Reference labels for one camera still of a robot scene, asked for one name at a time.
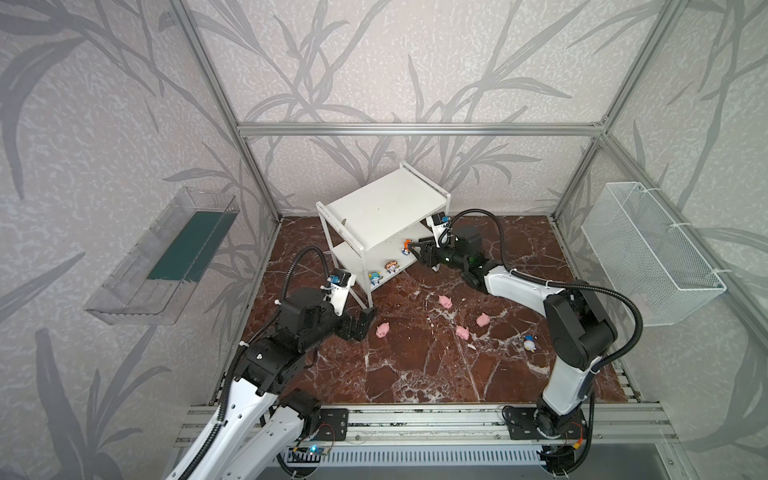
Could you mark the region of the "blue cat figure flower collar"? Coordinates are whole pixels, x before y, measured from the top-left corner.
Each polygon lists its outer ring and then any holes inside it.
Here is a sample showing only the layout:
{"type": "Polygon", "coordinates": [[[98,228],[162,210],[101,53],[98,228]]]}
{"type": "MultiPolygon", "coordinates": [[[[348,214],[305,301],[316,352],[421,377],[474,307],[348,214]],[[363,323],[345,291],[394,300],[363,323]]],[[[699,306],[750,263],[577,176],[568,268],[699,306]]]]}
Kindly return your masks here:
{"type": "Polygon", "coordinates": [[[400,264],[397,260],[391,260],[385,264],[385,269],[389,274],[396,275],[400,270],[400,264]]]}

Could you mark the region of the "blue cat figure teal hat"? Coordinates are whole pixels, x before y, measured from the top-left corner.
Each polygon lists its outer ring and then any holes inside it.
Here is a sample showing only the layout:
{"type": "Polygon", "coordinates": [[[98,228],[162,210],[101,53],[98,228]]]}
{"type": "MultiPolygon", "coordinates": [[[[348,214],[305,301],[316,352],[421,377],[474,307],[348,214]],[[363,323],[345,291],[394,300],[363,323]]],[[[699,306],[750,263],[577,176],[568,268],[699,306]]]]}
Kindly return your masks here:
{"type": "Polygon", "coordinates": [[[370,285],[373,287],[378,286],[382,282],[382,275],[378,271],[373,271],[368,274],[370,285]]]}

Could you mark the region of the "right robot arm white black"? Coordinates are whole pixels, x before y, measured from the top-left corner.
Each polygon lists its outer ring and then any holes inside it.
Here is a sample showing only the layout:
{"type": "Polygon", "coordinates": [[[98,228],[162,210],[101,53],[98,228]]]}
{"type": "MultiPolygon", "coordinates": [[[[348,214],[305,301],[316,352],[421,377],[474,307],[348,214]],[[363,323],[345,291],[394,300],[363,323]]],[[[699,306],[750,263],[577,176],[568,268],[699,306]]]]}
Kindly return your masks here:
{"type": "Polygon", "coordinates": [[[597,374],[639,343],[644,330],[642,313],[633,300],[611,288],[543,279],[510,266],[504,257],[494,259],[486,254],[477,231],[455,229],[458,219],[442,214],[428,217],[431,235],[406,241],[404,249],[429,268],[444,265],[459,271],[476,291],[510,300],[544,317],[555,351],[554,367],[534,411],[525,414],[509,407],[505,421],[558,439],[592,395],[597,374]],[[618,349],[612,347],[618,331],[602,297],[621,302],[633,319],[633,332],[618,349]]]}

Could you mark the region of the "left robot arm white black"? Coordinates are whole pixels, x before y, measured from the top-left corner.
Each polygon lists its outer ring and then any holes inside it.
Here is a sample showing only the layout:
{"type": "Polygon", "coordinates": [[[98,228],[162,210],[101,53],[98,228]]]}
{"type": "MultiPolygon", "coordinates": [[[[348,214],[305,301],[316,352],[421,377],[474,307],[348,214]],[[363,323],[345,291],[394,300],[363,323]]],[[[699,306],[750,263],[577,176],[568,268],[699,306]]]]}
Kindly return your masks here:
{"type": "Polygon", "coordinates": [[[256,479],[269,465],[283,463],[288,446],[315,434],[321,403],[287,386],[306,367],[307,355],[327,339],[360,342],[369,332],[375,308],[353,316],[345,309],[354,275],[320,265],[319,288],[289,289],[294,270],[314,245],[300,250],[286,273],[277,309],[267,324],[238,345],[225,373],[215,413],[187,453],[169,473],[171,479],[256,479]]]}

